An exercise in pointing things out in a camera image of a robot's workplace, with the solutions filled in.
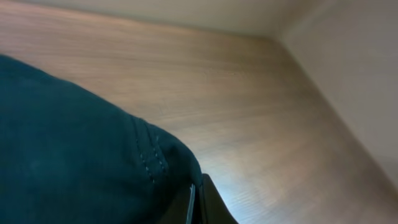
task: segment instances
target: wooden panel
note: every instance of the wooden panel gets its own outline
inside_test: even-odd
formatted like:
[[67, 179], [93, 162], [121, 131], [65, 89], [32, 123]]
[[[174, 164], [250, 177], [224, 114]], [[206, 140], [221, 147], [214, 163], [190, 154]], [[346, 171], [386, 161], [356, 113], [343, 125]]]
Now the wooden panel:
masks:
[[0, 2], [0, 52], [184, 141], [240, 223], [396, 223], [395, 190], [276, 42]]

